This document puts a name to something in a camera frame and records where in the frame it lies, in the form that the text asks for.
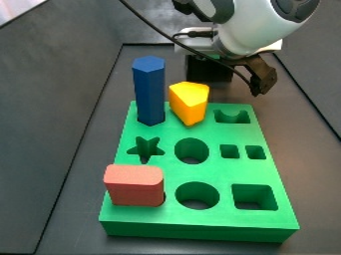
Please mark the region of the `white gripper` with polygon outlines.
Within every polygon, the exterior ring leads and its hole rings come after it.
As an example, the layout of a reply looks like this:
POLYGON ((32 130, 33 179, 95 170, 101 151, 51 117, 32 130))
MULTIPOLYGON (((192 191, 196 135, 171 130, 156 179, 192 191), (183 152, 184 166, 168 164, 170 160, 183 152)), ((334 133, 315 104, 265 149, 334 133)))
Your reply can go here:
POLYGON ((237 60, 253 55, 279 51, 282 40, 273 44, 241 53, 231 52, 218 39, 216 30, 212 28, 184 28, 172 35, 172 38, 191 49, 206 55, 218 55, 226 59, 237 60))

